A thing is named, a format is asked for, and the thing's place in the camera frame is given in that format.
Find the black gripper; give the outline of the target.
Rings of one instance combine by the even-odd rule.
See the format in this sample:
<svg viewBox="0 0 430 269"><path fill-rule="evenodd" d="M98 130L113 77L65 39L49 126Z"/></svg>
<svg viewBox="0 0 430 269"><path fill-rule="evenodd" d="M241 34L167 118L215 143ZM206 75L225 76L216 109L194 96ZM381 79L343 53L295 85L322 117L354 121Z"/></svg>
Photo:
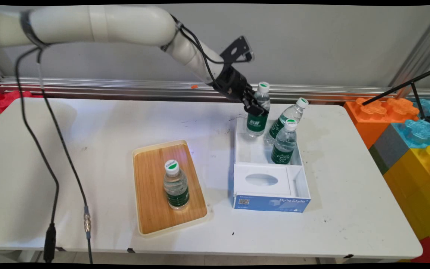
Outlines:
<svg viewBox="0 0 430 269"><path fill-rule="evenodd" d="M253 116L267 116L269 111L260 105L261 93L233 66L223 66L220 75L212 83L214 90L227 99L244 104L244 110Z"/></svg>

